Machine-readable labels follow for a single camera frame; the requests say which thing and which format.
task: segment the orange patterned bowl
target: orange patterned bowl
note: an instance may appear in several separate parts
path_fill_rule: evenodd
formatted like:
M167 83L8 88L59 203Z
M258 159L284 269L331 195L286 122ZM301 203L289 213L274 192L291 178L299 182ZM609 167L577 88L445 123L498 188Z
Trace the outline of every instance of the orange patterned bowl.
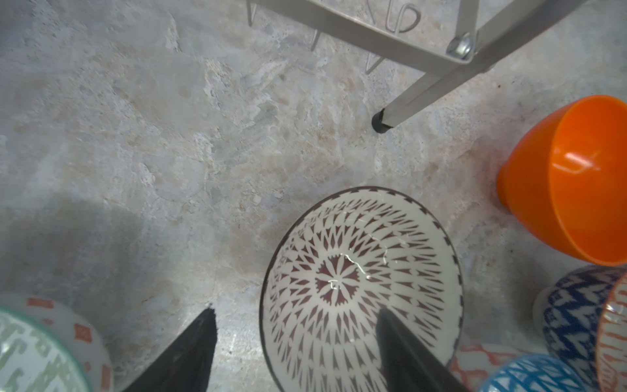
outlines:
M601 392L627 391L627 273L603 306L596 338L596 372Z
M112 392L111 359L93 325L69 307L39 296L0 293L0 307L27 318L55 337L83 367L92 392Z

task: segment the gray marble surface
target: gray marble surface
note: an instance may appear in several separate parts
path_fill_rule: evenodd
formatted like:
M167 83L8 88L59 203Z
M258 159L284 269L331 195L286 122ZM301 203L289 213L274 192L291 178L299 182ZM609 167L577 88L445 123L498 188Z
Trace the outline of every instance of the gray marble surface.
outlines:
M376 1L382 23L387 2ZM458 1L418 2L439 50ZM482 1L481 20L501 0ZM365 3L338 8L366 19ZM119 388L205 307L210 391L276 391L258 333L264 272L311 205L365 184L442 222L465 279L464 342L542 350L536 293L582 265L525 231L495 177L577 98L627 100L627 3L590 0L384 135L370 119L420 72L244 1L0 3L0 289L58 299L104 335Z

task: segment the orange cup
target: orange cup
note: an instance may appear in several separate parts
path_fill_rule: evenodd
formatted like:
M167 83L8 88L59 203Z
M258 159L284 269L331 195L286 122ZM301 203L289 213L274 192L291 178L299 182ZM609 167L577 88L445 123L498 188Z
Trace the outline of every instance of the orange cup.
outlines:
M497 191L549 246L595 264L627 262L627 105L594 95L550 114L518 143Z

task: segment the light blue patterned bowl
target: light blue patterned bowl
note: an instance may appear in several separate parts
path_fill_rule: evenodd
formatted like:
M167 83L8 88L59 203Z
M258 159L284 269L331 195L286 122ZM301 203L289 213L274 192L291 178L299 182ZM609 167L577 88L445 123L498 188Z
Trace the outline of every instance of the light blue patterned bowl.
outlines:
M548 355L518 358L494 373L478 392L586 392L579 376Z

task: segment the white bowl with orange pattern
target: white bowl with orange pattern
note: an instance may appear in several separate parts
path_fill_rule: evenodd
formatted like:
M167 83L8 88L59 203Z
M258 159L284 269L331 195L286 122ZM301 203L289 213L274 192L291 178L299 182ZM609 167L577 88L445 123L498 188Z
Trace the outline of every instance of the white bowl with orange pattern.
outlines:
M498 344L460 347L448 367L451 374L470 392L479 388L506 364L530 352Z
M601 311L596 372L601 392L627 391L627 272L618 279Z
M57 301L36 295L0 293L0 307L29 318L55 336L83 366L93 392L113 391L111 359L89 321Z

